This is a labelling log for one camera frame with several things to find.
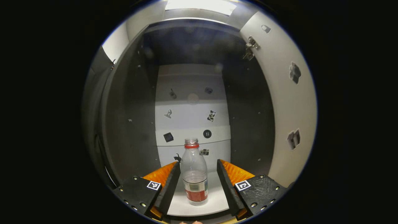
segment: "round black button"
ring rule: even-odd
[[[210,130],[205,130],[205,131],[203,132],[203,136],[204,136],[205,138],[210,138],[210,137],[211,137],[211,131],[210,131]]]

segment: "white cabinet door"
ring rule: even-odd
[[[315,137],[317,103],[311,73],[294,41],[262,12],[254,14],[240,32],[247,43],[252,36],[260,45],[252,51],[268,83],[275,116],[275,147],[269,176],[287,187],[300,175]],[[301,72],[297,84],[290,77],[292,62]],[[292,150],[287,137],[298,129],[300,143]]]

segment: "bottle label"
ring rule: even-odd
[[[191,201],[200,202],[207,198],[207,179],[199,183],[190,183],[183,179],[185,192]]]

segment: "water in bottle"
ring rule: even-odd
[[[185,153],[181,160],[181,176],[189,202],[203,205],[207,202],[207,166],[199,151],[197,138],[185,139]]]

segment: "clear plastic bottle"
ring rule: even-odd
[[[181,160],[181,176],[189,202],[203,205],[207,202],[207,165],[199,151],[197,138],[185,139],[185,153]]]

